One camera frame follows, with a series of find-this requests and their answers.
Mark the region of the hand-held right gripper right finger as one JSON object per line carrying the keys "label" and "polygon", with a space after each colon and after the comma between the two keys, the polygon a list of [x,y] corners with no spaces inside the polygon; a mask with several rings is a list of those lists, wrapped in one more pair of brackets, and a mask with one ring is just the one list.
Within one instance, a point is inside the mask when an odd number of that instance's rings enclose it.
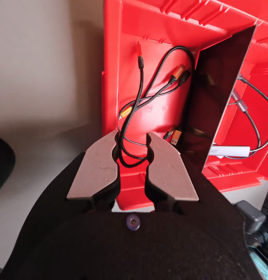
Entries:
{"label": "hand-held right gripper right finger", "polygon": [[146,136],[146,183],[175,201],[199,201],[180,153],[153,132]]}

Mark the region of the white usb hub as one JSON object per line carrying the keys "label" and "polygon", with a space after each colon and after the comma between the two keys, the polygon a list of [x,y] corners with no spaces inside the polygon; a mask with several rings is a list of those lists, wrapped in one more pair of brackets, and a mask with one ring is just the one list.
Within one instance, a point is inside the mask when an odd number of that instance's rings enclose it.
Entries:
{"label": "white usb hub", "polygon": [[223,157],[248,157],[250,154],[249,146],[221,146],[213,145],[208,156],[216,156],[219,159]]}

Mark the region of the black bin divider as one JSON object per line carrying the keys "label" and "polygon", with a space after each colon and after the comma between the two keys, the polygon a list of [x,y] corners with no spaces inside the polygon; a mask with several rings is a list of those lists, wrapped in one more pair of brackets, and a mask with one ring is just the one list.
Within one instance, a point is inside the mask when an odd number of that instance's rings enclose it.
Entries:
{"label": "black bin divider", "polygon": [[180,152],[203,171],[256,26],[199,53],[183,115]]}

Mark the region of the red plastic bin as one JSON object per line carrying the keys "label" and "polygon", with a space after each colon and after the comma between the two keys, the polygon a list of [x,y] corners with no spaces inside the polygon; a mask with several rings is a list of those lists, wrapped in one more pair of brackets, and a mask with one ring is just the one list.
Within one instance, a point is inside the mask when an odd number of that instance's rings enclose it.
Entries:
{"label": "red plastic bin", "polygon": [[[119,111],[137,96],[137,42],[145,62],[145,92],[172,47],[187,47],[197,64],[200,51],[252,26],[256,30],[239,75],[268,97],[268,1],[105,1],[103,134],[122,126]],[[240,80],[234,89],[248,106],[264,144],[268,102]],[[214,143],[257,147],[255,131],[237,105],[227,105]],[[209,156],[202,173],[222,193],[252,190],[260,180],[268,181],[268,144],[242,160]]]}

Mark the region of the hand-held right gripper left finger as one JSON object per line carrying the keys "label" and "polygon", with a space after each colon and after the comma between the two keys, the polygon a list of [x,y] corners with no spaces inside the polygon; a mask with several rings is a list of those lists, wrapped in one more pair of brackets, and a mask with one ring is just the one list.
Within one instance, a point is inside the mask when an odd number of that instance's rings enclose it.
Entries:
{"label": "hand-held right gripper left finger", "polygon": [[68,200],[115,201],[121,190],[117,135],[118,131],[112,131],[86,150],[66,196]]}

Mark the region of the black padded wrist rest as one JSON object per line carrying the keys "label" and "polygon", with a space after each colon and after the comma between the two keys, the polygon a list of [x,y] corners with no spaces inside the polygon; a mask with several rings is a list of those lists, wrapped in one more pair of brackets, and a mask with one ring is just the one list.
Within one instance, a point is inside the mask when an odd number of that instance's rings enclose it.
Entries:
{"label": "black padded wrist rest", "polygon": [[12,174],[16,155],[10,145],[0,138],[0,189]]}

